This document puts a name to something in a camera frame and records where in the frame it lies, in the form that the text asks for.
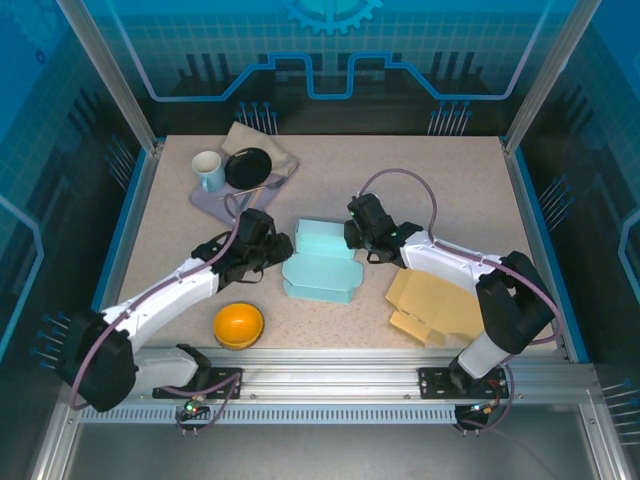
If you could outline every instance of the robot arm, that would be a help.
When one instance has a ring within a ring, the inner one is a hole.
[[[210,386],[206,382],[211,365],[196,349],[178,345],[159,354],[139,350],[156,331],[190,306],[232,282],[243,282],[246,273],[262,274],[265,268],[292,255],[289,237],[276,233],[273,219],[266,213],[248,209],[238,221],[238,232],[230,248],[213,265],[186,275],[215,256],[222,248],[219,240],[224,234],[198,246],[180,267],[145,292],[102,312],[75,314],[60,347],[58,375],[71,385],[98,337],[127,312],[128,317],[100,345],[80,384],[80,395],[96,410],[110,410],[132,390],[165,385],[202,390]],[[145,294],[150,295],[131,310],[136,299]]]
[[[390,262],[428,272],[478,298],[485,331],[449,366],[451,380],[461,393],[466,394],[498,364],[521,353],[553,319],[549,307],[529,288],[491,266],[508,267],[548,295],[524,254],[484,255],[435,239],[418,225],[396,226],[370,193],[354,197],[347,208],[352,217],[345,223],[347,245],[367,249],[370,263]]]

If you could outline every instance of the blue wall panel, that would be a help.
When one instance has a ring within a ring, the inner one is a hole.
[[[639,13],[603,0],[522,143],[605,384],[640,382]]]
[[[89,8],[159,135],[225,133],[251,101],[277,109],[281,133],[502,134],[573,3],[92,0]],[[463,110],[465,101],[473,108]],[[431,122],[443,118],[441,106],[458,112],[455,128]]]
[[[18,479],[59,391],[45,314],[90,305],[139,147],[55,2],[0,2],[0,65],[0,478]]]

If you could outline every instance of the yellow bowl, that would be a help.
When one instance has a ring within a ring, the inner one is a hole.
[[[262,313],[248,303],[227,305],[213,320],[213,334],[216,340],[229,350],[249,348],[258,341],[263,330]]]

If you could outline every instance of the table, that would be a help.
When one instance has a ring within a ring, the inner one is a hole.
[[[530,255],[501,145],[497,137],[277,136],[300,159],[295,176],[268,213],[292,239],[298,218],[343,222],[346,206],[375,172],[403,167],[423,176],[438,198],[436,236],[487,253]],[[159,161],[129,262],[120,300],[148,288],[180,265],[191,250],[228,228],[189,203],[198,185],[191,159],[218,150],[224,136],[169,136]],[[415,180],[398,174],[378,179],[371,191],[396,223],[427,225],[429,197]],[[265,315],[259,348],[417,348],[389,325],[384,298],[397,267],[365,265],[364,282],[349,305],[294,300],[282,287],[281,267],[265,271],[258,285],[232,284],[194,305],[146,344],[216,347],[212,320],[232,302],[249,302]],[[541,335],[548,335],[547,327]],[[555,349],[548,344],[533,349]]]

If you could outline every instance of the black bowl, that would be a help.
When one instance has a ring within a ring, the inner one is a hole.
[[[224,174],[233,188],[249,190],[267,179],[271,167],[271,157],[267,152],[259,148],[243,148],[229,157]]]

